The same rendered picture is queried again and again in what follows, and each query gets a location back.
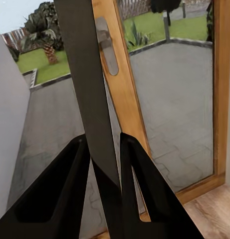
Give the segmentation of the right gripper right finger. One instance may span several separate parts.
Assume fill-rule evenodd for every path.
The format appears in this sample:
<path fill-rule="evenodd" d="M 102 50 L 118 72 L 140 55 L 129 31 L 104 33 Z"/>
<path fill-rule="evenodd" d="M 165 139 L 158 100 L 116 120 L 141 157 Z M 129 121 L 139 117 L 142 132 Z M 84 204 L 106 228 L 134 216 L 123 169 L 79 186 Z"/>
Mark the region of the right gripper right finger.
<path fill-rule="evenodd" d="M 204 239 L 140 142 L 120 133 L 124 239 Z M 139 216 L 132 166 L 151 222 Z"/>

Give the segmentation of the poster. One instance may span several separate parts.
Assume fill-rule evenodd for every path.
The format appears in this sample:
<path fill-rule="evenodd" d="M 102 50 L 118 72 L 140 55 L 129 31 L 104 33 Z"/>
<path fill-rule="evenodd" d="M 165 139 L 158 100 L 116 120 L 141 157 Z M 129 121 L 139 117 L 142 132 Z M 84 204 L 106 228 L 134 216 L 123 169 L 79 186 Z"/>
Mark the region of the poster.
<path fill-rule="evenodd" d="M 124 239 L 122 192 L 92 0 L 53 0 L 110 239 Z"/>

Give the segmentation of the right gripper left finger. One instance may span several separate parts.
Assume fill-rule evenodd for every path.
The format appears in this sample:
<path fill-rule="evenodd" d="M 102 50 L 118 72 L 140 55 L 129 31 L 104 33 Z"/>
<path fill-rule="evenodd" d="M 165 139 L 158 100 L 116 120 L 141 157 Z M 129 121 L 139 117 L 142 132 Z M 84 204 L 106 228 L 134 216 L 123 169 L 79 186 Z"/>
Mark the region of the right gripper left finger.
<path fill-rule="evenodd" d="M 79 239 L 90 151 L 82 134 L 0 219 L 0 239 Z"/>

